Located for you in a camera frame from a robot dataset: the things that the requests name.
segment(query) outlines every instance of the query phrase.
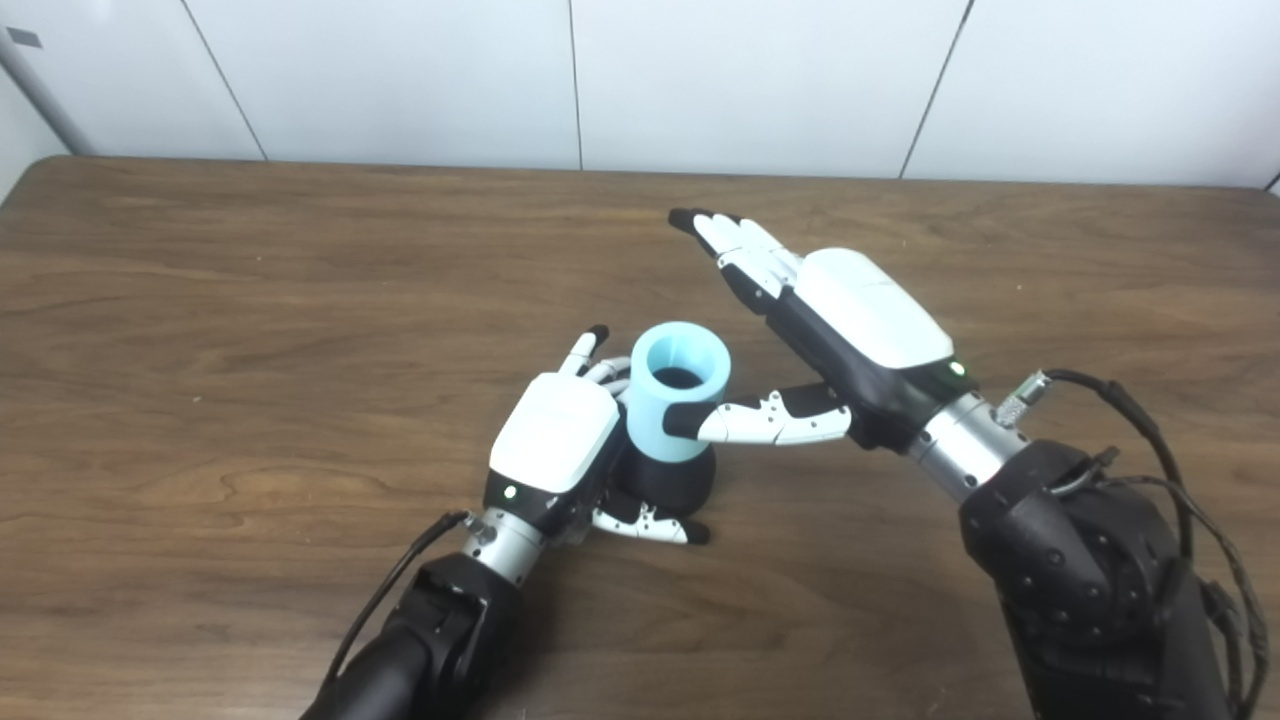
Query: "black fingertip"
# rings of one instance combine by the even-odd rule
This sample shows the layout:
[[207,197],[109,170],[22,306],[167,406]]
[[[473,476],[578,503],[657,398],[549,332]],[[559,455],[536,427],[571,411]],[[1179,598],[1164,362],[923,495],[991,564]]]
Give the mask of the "black fingertip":
[[694,232],[694,211],[685,208],[672,208],[667,213],[667,223],[678,231],[691,233]]
[[608,325],[591,325],[586,332],[595,336],[595,346],[599,347],[604,341],[609,340],[609,327]]
[[689,544],[707,544],[712,542],[712,529],[698,520],[680,520],[680,527],[685,530]]
[[714,402],[673,402],[662,416],[662,432],[672,437],[698,439],[698,430],[716,407]]

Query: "table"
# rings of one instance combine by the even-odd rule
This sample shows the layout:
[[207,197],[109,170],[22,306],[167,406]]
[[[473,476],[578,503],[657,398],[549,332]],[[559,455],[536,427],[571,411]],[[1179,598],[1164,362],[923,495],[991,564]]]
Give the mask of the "table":
[[[704,324],[735,393],[808,382],[666,227],[677,205],[865,251],[992,398],[1038,366],[1123,378],[1280,621],[1262,192],[68,158],[0,210],[0,716],[296,717],[593,323],[618,352]],[[1025,427],[1156,470],[1069,388]],[[1028,716],[955,507],[910,462],[849,442],[719,457],[713,544],[593,534],[544,557],[481,716]],[[1276,687],[1258,717],[1280,717]]]

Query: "robotic finger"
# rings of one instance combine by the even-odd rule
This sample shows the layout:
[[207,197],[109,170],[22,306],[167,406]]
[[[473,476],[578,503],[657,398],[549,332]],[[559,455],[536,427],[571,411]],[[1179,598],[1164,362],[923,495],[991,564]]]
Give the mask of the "robotic finger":
[[813,383],[764,398],[676,404],[663,418],[663,432],[701,442],[805,445],[845,437],[852,420],[827,383]]
[[796,279],[800,258],[754,220],[677,208],[668,222],[716,259],[733,295],[756,315],[768,313]]

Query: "cable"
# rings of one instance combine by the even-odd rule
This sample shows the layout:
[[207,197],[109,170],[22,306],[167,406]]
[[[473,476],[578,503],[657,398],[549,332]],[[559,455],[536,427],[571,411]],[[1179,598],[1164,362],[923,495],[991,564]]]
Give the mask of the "cable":
[[[1160,469],[1169,478],[1169,482],[1179,488],[1184,487],[1183,473],[1178,469],[1178,461],[1174,460],[1174,452],[1169,448],[1169,443],[1165,442],[1165,436],[1160,433],[1160,427],[1156,425],[1156,420],[1143,410],[1142,405],[1138,405],[1138,401],[1129,395],[1124,386],[1115,380],[1102,380],[1085,373],[1061,368],[1044,370],[1044,375],[1051,380],[1078,384],[1096,392],[1103,402],[1110,405],[1125,420],[1129,420],[1129,424],[1133,425],[1133,429],[1138,430],[1138,434],[1147,438],[1151,450],[1156,454],[1156,459],[1160,460]],[[1174,510],[1178,515],[1179,551],[1183,557],[1190,560],[1194,551],[1192,515],[1176,502],[1176,498],[1174,501]]]
[[1164,478],[1152,478],[1148,475],[1106,479],[1098,484],[1149,484],[1165,488],[1174,496],[1179,507],[1184,507],[1189,515],[1194,516],[1196,520],[1198,520],[1199,524],[1208,530],[1208,534],[1213,536],[1219,547],[1222,548],[1222,555],[1226,556],[1226,564],[1231,569],[1231,579],[1235,580],[1235,587],[1240,591],[1240,598],[1244,601],[1244,618],[1249,626],[1248,635],[1249,650],[1253,656],[1253,679],[1249,682],[1249,692],[1244,700],[1240,701],[1235,715],[1239,720],[1248,720],[1248,717],[1253,714],[1253,710],[1257,707],[1258,696],[1262,693],[1262,684],[1266,680],[1267,667],[1271,662],[1268,660],[1270,641],[1267,639],[1266,619],[1262,616],[1262,603],[1258,602],[1258,596],[1253,592],[1253,583],[1249,580],[1249,574],[1244,570],[1244,562],[1240,560],[1239,550],[1235,548],[1235,544],[1226,537],[1217,524],[1210,519],[1208,514],[1206,514],[1204,510],[1201,509],[1194,500],[1192,500],[1192,497],[1187,493],[1187,488],[1179,484]]
[[439,520],[436,520],[430,528],[424,530],[422,534],[417,536],[417,538],[410,543],[408,550],[406,550],[404,555],[396,561],[392,571],[383,578],[381,584],[379,584],[378,589],[374,591],[372,597],[369,598],[365,607],[361,609],[358,615],[356,615],[356,620],[351,624],[347,634],[342,638],[342,643],[338,644],[338,651],[333,655],[333,661],[329,662],[329,671],[325,673],[324,680],[320,683],[320,692],[324,692],[326,687],[332,685],[334,680],[338,679],[338,673],[342,671],[342,665],[347,660],[347,653],[351,652],[351,646],[360,635],[360,630],[365,626],[365,623],[369,621],[369,616],[374,614],[374,610],[378,610],[378,606],[381,605],[383,598],[387,597],[387,593],[390,592],[392,587],[396,585],[396,580],[399,580],[399,577],[404,574],[408,564],[412,562],[415,557],[421,555],[428,546],[439,539],[440,536],[449,532],[458,523],[466,519],[467,515],[470,515],[470,512],[466,511],[445,512],[444,515],[440,515]]

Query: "robotic hand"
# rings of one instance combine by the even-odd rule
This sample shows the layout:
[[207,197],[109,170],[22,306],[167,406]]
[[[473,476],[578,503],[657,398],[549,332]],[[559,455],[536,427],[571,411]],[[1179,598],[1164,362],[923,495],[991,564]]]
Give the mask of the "robotic hand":
[[[489,456],[484,514],[451,512],[422,533],[348,630],[303,720],[460,717],[485,689],[520,615],[520,587],[543,550],[591,525],[671,543],[705,543],[707,528],[666,516],[612,482],[627,447],[627,357],[591,355],[596,325],[558,372],[525,389]],[[461,552],[424,564],[381,632],[343,667],[361,626],[412,560],[457,524]]]
[[[1234,547],[1183,489],[1158,428],[1117,383],[1037,372],[995,407],[951,338],[864,255],[827,249],[801,259],[755,222],[707,210],[672,210],[669,220],[822,382],[763,400],[673,405],[667,433],[773,445],[847,434],[920,465],[960,506],[965,550],[996,584],[1041,720],[1248,717],[1267,666],[1257,598]],[[1091,457],[1021,433],[1018,419],[1055,380],[1083,384],[1124,415],[1167,479],[1108,479],[1115,448]],[[1134,483],[1171,492],[1180,542]],[[1192,518],[1222,546],[1244,598],[1247,692],[1234,603],[1192,569]],[[1210,624],[1226,644],[1225,688]]]

